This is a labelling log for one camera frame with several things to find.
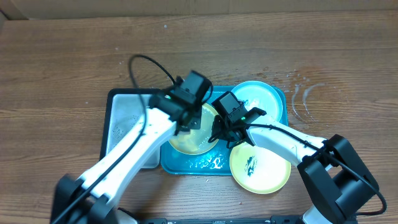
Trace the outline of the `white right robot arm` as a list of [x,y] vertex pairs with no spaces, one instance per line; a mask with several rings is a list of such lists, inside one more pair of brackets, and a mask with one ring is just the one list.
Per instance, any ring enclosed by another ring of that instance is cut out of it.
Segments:
[[338,134],[330,139],[294,130],[268,114],[244,115],[235,122],[216,116],[212,141],[233,147],[241,142],[268,149],[296,166],[313,205],[297,223],[356,223],[360,208],[374,195],[382,202],[379,185],[350,142]]

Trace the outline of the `yellow plate with blue stain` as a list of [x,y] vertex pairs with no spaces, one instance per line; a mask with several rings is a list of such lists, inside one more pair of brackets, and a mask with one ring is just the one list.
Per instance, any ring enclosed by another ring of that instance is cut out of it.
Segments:
[[217,140],[208,142],[216,115],[218,115],[216,110],[205,103],[201,112],[201,128],[191,129],[190,134],[178,134],[172,137],[169,143],[177,151],[188,155],[199,155],[209,151],[218,142]]

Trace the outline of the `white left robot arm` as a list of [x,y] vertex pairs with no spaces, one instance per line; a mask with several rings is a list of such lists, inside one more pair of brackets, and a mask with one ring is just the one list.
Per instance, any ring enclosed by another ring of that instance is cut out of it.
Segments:
[[51,223],[119,223],[114,208],[146,160],[163,143],[188,126],[202,100],[181,93],[157,93],[145,102],[138,95],[141,117],[127,135],[77,180],[60,179]]

